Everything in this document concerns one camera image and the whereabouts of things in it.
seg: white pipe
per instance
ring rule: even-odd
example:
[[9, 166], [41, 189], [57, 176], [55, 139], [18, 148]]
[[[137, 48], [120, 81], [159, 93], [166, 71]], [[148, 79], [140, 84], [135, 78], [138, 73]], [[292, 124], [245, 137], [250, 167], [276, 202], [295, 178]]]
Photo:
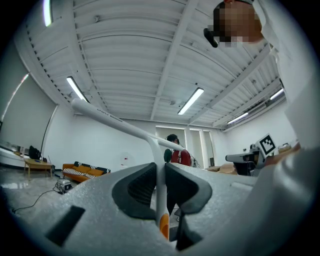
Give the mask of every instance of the white pipe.
[[118, 131], [135, 136], [147, 141], [151, 147], [154, 162], [156, 164], [156, 223], [159, 226], [163, 214], [168, 213], [167, 209], [167, 187], [165, 176], [165, 160], [159, 145], [174, 150], [182, 151], [184, 148], [173, 142], [155, 136], [138, 127], [135, 127], [81, 99], [74, 99], [72, 108], [80, 113]]

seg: orange sofa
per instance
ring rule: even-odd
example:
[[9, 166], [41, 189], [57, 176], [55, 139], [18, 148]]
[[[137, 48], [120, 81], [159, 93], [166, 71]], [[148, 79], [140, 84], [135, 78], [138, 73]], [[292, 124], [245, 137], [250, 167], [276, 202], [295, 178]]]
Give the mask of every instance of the orange sofa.
[[62, 166], [63, 176], [67, 176], [77, 182], [84, 182], [94, 177], [109, 174], [110, 172], [110, 169], [93, 166], [77, 161], [74, 163], [65, 163]]
[[207, 168], [206, 170], [215, 173], [238, 175], [233, 163], [225, 163], [222, 166], [212, 166]]

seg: person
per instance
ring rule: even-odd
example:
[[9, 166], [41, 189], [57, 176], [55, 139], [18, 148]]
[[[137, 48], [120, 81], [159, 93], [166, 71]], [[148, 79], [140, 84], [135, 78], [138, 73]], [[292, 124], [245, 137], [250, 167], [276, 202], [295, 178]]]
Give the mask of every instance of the person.
[[167, 148], [165, 151], [164, 151], [164, 155], [163, 155], [163, 158], [164, 158], [164, 161], [166, 163], [170, 163], [171, 162], [171, 158], [172, 158], [172, 150]]
[[298, 152], [300, 147], [319, 147], [319, 62], [304, 32], [288, 11], [274, 0], [224, 0], [213, 10], [213, 25], [207, 30], [211, 37], [205, 36], [215, 48], [219, 42], [255, 44], [266, 39], [266, 47], [275, 57], [288, 102], [285, 114], [299, 144], [289, 152], [267, 158], [267, 164], [277, 164]]
[[[178, 136], [175, 134], [170, 134], [166, 139], [169, 142], [180, 145]], [[182, 151], [175, 150], [171, 157], [171, 163], [179, 163], [185, 166], [191, 166], [191, 156], [186, 149]]]

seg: desk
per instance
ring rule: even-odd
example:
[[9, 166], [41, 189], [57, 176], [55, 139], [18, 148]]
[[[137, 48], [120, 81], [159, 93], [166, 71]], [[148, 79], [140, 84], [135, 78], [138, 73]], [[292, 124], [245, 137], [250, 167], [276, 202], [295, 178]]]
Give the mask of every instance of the desk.
[[52, 164], [49, 162], [44, 162], [41, 160], [34, 160], [34, 159], [30, 159], [30, 158], [24, 158], [24, 172], [23, 174], [26, 172], [26, 166], [28, 165], [29, 167], [29, 171], [28, 171], [28, 180], [30, 180], [30, 168], [32, 169], [50, 169], [50, 173], [51, 173], [51, 178], [52, 178]]

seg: coffee table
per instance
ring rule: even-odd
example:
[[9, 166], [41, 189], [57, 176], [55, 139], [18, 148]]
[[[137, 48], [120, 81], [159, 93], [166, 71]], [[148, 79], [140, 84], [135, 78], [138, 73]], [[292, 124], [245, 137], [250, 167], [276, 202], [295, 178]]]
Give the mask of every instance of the coffee table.
[[41, 160], [34, 160], [34, 159], [30, 159], [30, 158], [24, 158], [24, 172], [23, 174], [26, 172], [26, 166], [28, 165], [29, 167], [29, 171], [28, 171], [28, 180], [30, 181], [30, 169], [44, 169], [45, 171], [45, 175], [47, 176], [47, 171], [48, 169], [50, 169], [50, 174], [51, 174], [51, 178], [52, 178], [52, 164], [49, 162], [44, 162]]

